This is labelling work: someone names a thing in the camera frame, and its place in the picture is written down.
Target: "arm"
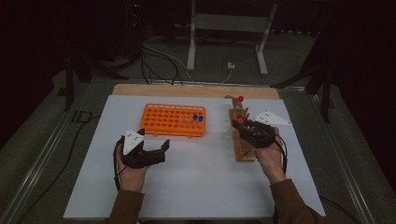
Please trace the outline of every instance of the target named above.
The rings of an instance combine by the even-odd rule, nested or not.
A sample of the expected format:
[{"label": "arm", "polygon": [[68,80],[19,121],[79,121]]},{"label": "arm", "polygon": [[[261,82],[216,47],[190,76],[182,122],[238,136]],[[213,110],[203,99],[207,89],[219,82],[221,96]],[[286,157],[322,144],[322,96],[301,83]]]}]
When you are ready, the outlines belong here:
[{"label": "arm", "polygon": [[[275,129],[276,141],[282,146],[279,130]],[[255,155],[270,181],[280,223],[328,223],[325,217],[305,205],[293,182],[286,178],[282,169],[282,153],[277,144],[273,143],[266,148],[257,148]]]},{"label": "arm", "polygon": [[[125,168],[121,160],[122,145],[117,148],[117,165],[119,171]],[[120,191],[114,202],[110,218],[103,220],[101,224],[126,224],[136,223],[142,206],[144,194],[141,193],[145,183],[148,166],[141,169],[126,167],[119,175]]]}]

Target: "orange tray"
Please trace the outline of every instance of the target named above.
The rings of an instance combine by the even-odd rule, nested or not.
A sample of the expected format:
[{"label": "orange tray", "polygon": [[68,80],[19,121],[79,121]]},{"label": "orange tray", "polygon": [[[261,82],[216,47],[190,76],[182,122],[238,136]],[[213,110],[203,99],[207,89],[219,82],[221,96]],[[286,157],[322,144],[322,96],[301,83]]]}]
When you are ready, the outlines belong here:
[{"label": "orange tray", "polygon": [[140,128],[153,135],[201,137],[206,109],[199,105],[146,104]]}]

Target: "table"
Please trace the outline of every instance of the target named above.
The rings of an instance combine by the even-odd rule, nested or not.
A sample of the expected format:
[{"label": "table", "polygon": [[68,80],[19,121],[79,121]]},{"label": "table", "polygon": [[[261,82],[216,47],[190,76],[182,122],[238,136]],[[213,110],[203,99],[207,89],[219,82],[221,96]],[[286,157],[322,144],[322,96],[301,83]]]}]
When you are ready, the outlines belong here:
[{"label": "table", "polygon": [[271,11],[267,17],[247,17],[247,16],[230,16],[196,13],[195,0],[191,0],[191,31],[190,31],[190,48],[189,58],[187,60],[187,69],[194,70],[195,62],[195,29],[212,29],[227,31],[244,31],[262,33],[262,42],[256,45],[256,56],[260,67],[260,74],[268,75],[262,51],[268,34],[270,33],[272,20],[276,12],[276,4],[272,5]]},{"label": "table", "polygon": [[[268,108],[289,119],[275,89],[119,84],[107,99],[65,218],[108,217],[117,195],[112,150],[128,128],[138,129],[145,103],[203,105],[206,132],[200,138],[146,135],[145,149],[170,139],[166,161],[150,167],[143,192],[142,219],[261,218],[274,213],[269,181],[256,161],[236,162],[226,95],[244,95],[250,115]],[[325,216],[292,126],[279,126],[288,144],[288,176],[305,202]]]}]

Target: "white tabletop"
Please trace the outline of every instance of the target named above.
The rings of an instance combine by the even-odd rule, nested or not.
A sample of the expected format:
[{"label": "white tabletop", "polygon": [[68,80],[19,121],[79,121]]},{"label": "white tabletop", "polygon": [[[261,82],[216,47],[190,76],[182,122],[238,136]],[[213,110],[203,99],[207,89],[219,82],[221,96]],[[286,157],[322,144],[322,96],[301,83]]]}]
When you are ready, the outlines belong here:
[{"label": "white tabletop", "polygon": [[[127,129],[138,131],[146,103],[202,105],[206,108],[203,137],[145,136],[145,150],[170,139],[166,161],[149,168],[143,188],[142,219],[260,218],[274,213],[269,181],[256,161],[237,162],[229,133],[230,99],[110,95],[65,218],[103,218],[111,212],[116,186],[112,153]],[[245,99],[250,117],[264,110],[289,120],[282,100]],[[278,126],[289,150],[287,176],[305,203],[325,216],[318,193],[291,125]]]}]

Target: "forearm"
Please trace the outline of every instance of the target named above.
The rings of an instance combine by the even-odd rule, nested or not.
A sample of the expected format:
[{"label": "forearm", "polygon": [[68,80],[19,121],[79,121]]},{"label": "forearm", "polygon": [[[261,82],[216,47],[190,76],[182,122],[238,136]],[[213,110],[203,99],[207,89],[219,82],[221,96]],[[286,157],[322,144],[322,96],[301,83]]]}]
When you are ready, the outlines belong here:
[{"label": "forearm", "polygon": [[325,217],[304,203],[290,179],[271,185],[280,223],[328,223]]},{"label": "forearm", "polygon": [[136,223],[142,206],[144,194],[121,189],[117,194],[108,224]]}]

